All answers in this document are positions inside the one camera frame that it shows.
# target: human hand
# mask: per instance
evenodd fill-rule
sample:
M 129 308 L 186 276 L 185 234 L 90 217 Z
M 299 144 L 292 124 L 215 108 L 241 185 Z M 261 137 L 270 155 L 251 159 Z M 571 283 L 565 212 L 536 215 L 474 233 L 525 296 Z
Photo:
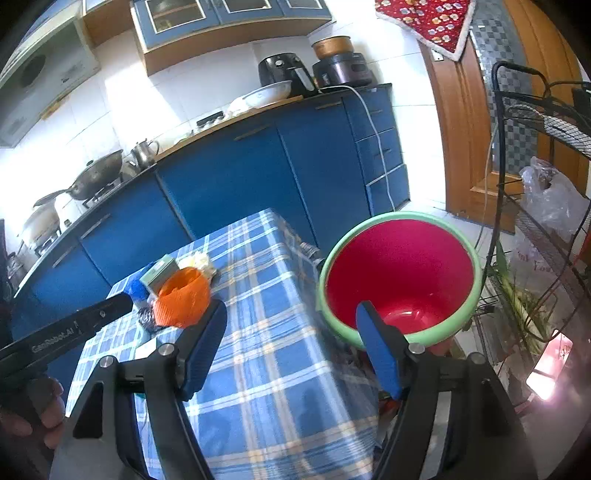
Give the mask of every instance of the human hand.
M 40 419 L 43 426 L 50 430 L 43 439 L 44 443 L 51 450 L 55 450 L 60 443 L 61 434 L 64 430 L 66 406 L 61 399 L 61 395 L 64 393 L 64 388 L 61 384 L 52 378 L 51 388 L 54 399 L 41 414 Z M 33 434 L 33 427 L 29 422 L 19 415 L 1 407 L 0 424 L 6 432 L 17 437 L 28 437 Z

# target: cable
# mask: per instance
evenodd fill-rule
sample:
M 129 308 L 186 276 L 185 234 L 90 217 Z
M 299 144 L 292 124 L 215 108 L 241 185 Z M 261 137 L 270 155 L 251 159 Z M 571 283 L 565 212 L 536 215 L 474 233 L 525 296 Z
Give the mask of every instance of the cable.
M 359 100 L 361 101 L 361 103 L 363 105 L 363 108 L 365 108 L 365 114 L 368 116 L 369 124 L 371 125 L 371 128 L 374 131 L 375 138 L 378 139 L 379 156 L 382 158 L 382 167 L 384 168 L 384 178 L 386 179 L 386 192 L 388 193 L 388 199 L 390 200 L 390 205 L 392 206 L 392 211 L 395 212 L 396 207 L 394 206 L 394 201 L 392 200 L 392 194 L 390 193 L 390 185 L 388 183 L 388 172 L 386 170 L 386 161 L 384 160 L 384 151 L 382 150 L 382 141 L 379 138 L 378 129 L 375 128 L 374 121 L 372 120 L 371 115 L 369 114 L 369 109 L 368 109 L 367 104 L 365 103 L 363 97 L 361 97 L 359 92 L 357 90 L 355 90 L 353 87 L 350 87 L 349 85 L 334 85 L 334 86 L 330 86 L 330 87 L 323 87 L 319 90 L 322 91 L 322 90 L 326 90 L 329 88 L 348 88 L 355 95 L 357 95 L 357 97 L 359 98 Z
M 486 154 L 486 163 L 484 166 L 484 210 L 482 212 L 482 222 L 480 223 L 480 233 L 478 234 L 478 239 L 476 240 L 476 244 L 474 245 L 474 249 L 478 252 L 478 244 L 480 243 L 480 239 L 482 238 L 482 234 L 484 233 L 484 221 L 486 218 L 486 207 L 488 206 L 488 165 L 491 160 L 492 154 L 492 144 L 495 141 L 496 133 L 499 129 L 499 124 L 495 123 L 495 127 L 492 130 L 491 135 L 491 142 L 488 144 L 488 152 Z

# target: frying pan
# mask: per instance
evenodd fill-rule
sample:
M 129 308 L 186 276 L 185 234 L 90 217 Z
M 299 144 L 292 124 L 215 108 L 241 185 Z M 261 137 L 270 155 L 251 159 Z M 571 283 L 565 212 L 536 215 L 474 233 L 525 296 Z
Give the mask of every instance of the frying pan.
M 78 175 L 70 188 L 58 190 L 57 192 L 45 195 L 35 202 L 35 207 L 44 205 L 62 193 L 68 193 L 74 200 L 87 200 L 100 189 L 115 181 L 121 171 L 123 150 L 110 153 L 96 161 L 86 164 L 84 171 Z

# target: blue gripper pad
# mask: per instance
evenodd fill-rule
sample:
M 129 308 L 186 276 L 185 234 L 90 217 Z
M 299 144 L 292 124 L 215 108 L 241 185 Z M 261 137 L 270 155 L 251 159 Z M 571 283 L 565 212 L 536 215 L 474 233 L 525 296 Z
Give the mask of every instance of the blue gripper pad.
M 378 376 L 381 387 L 388 392 L 393 399 L 399 400 L 402 394 L 402 386 L 398 376 L 397 360 L 392 356 L 380 335 L 375 322 L 384 325 L 378 312 L 370 302 L 365 301 L 357 306 L 356 312 L 357 330 L 361 335 L 363 344 L 368 353 L 371 364 Z
M 185 382 L 181 387 L 181 398 L 184 401 L 189 401 L 195 392 L 203 388 L 217 349 L 226 332 L 228 316 L 224 302 L 212 299 L 209 308 L 203 314 L 202 321 L 206 321 L 207 326 L 186 359 Z

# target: blue cloth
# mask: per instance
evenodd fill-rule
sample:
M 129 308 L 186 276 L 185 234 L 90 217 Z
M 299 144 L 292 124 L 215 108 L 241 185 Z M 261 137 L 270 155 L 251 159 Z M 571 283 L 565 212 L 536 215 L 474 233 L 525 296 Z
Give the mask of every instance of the blue cloth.
M 140 278 L 142 278 L 144 274 L 155 265 L 155 263 L 156 262 L 150 262 L 144 268 L 128 277 L 128 281 L 126 282 L 123 291 L 131 297 L 131 300 L 134 303 L 148 300 L 150 292 L 140 281 Z
M 264 210 L 172 254 L 207 253 L 219 271 L 213 294 L 228 308 L 205 385 L 185 403 L 217 480 L 371 477 L 375 378 L 355 366 L 316 312 L 318 275 L 300 242 L 285 220 Z M 128 314 L 86 342 L 68 414 L 101 357 L 134 358 L 145 341 L 140 330 Z M 156 336 L 174 342 L 179 334 L 167 328 Z M 163 479 L 145 400 L 135 403 L 148 470 Z

